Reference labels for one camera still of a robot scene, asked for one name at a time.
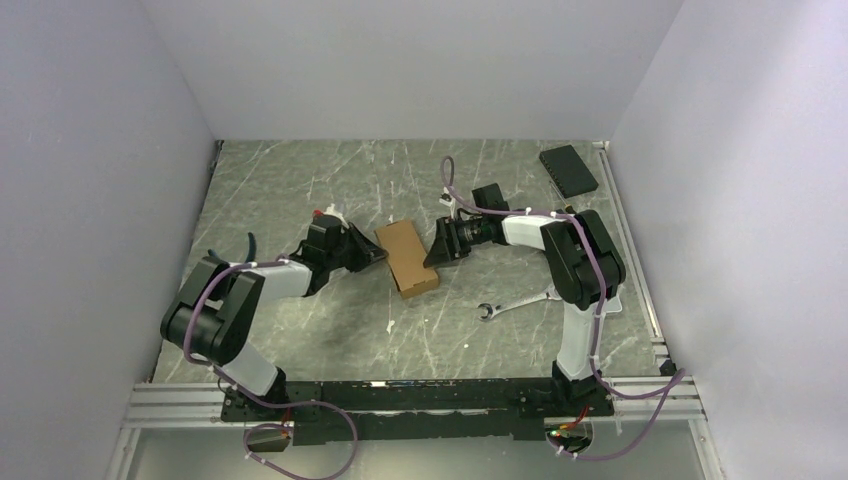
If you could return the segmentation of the brown cardboard paper box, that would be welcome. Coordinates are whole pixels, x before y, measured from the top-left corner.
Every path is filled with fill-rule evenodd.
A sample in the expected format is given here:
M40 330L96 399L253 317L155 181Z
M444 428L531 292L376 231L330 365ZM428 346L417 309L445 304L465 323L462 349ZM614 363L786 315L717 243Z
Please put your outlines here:
M387 253L387 262L401 298L411 299L440 285L436 271L423 265L426 251L411 220L404 219L377 228L380 247Z

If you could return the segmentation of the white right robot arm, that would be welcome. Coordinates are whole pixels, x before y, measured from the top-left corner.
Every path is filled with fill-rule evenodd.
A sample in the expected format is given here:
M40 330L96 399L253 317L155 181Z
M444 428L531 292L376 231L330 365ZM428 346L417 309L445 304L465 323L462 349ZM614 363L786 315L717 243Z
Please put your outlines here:
M509 210L498 184L472 191L474 209L459 208L436 221L423 265L436 268L467 257L475 245L492 242L529 247L546 259L554 296L567 304L563 336L554 361L551 401L574 415L600 390L594 368L605 304L626 279L623 259L595 210L543 215Z

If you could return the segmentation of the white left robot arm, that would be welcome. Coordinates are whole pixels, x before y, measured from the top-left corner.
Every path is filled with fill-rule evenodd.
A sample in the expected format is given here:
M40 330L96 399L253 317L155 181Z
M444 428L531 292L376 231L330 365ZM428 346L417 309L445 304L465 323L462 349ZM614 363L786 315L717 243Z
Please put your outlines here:
M313 296L335 270L357 273L386 257L354 224L318 215L295 250L272 261L202 258L166 310L160 335L180 348L187 362L210 368L247 396L258 417L275 419L288 402L286 374L249 343L260 305Z

